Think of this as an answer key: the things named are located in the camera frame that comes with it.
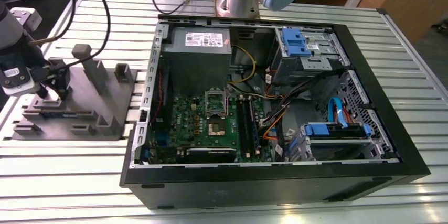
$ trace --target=metal work surface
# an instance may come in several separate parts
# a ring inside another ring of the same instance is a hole
[[[170,10],[181,0],[155,0]],[[105,34],[101,0],[78,0],[74,22],[46,57],[74,61],[74,44],[98,49]],[[263,19],[345,24],[373,69],[431,175],[390,186],[353,202],[149,211],[118,187],[130,122],[137,120],[157,11],[150,0],[107,0],[111,34],[98,55],[105,67],[137,69],[127,124],[118,141],[15,141],[13,124],[31,95],[10,99],[0,113],[0,221],[105,223],[439,223],[448,221],[446,90],[427,72],[386,16],[371,9],[290,5],[281,12],[259,7]],[[66,7],[54,32],[63,27]],[[213,0],[191,0],[178,14],[213,15]]]

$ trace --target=orange wire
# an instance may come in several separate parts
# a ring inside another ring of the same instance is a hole
[[[353,123],[354,121],[353,121],[353,118],[351,118],[349,112],[346,111],[346,108],[342,108],[342,112],[343,112],[343,114],[345,114],[345,117],[346,117],[347,122],[349,122],[349,123]]]
[[[269,87],[270,87],[270,84],[265,85],[263,95],[266,97],[274,97],[274,95],[270,95],[269,92],[267,92]]]
[[[265,133],[262,134],[262,139],[270,139],[271,138],[267,136],[269,130],[271,129],[271,127],[277,124],[279,118],[282,117],[282,115],[286,113],[286,110],[279,114],[278,118],[273,121],[273,124],[270,124],[270,127],[267,128],[267,130],[265,131]]]

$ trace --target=wire bundle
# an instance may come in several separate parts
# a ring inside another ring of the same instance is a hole
[[[310,78],[307,81],[299,83],[297,86],[293,87],[293,89],[289,91],[287,94],[285,94],[283,98],[281,99],[277,111],[274,113],[271,113],[271,115],[269,115],[263,119],[263,122],[270,121],[273,118],[274,118],[274,121],[270,124],[267,130],[265,131],[265,133],[262,135],[262,139],[275,140],[274,137],[267,136],[267,133],[269,133],[269,130],[271,129],[271,127],[278,123],[279,118],[283,116],[283,114],[286,112],[286,109],[287,109],[287,106],[291,102],[291,99],[294,97],[297,97],[302,92],[305,92],[321,79],[323,79],[329,76],[338,75],[343,71],[345,71],[343,69],[338,69],[338,70],[333,70],[330,72],[321,72],[317,75],[314,75],[314,77]]]

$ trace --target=blue latch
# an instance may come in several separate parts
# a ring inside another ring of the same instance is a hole
[[[306,136],[311,136],[311,135],[329,135],[329,130],[325,124],[307,124],[305,125],[305,134]]]
[[[301,36],[298,29],[283,28],[282,41],[286,47],[287,56],[309,57],[310,51],[305,46],[306,39]]]
[[[369,137],[371,135],[370,126],[367,124],[363,124],[362,128],[363,128],[365,136]]]

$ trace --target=green circuit board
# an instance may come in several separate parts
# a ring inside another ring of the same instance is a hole
[[[259,149],[259,155],[246,158],[239,154],[239,137],[235,112],[235,97],[227,97],[226,116],[205,116],[205,96],[175,96],[173,101],[171,125],[167,147],[221,147],[235,149],[238,162],[262,162],[270,157],[269,147]],[[207,107],[218,108],[211,102]],[[253,100],[257,120],[263,118],[262,101]]]

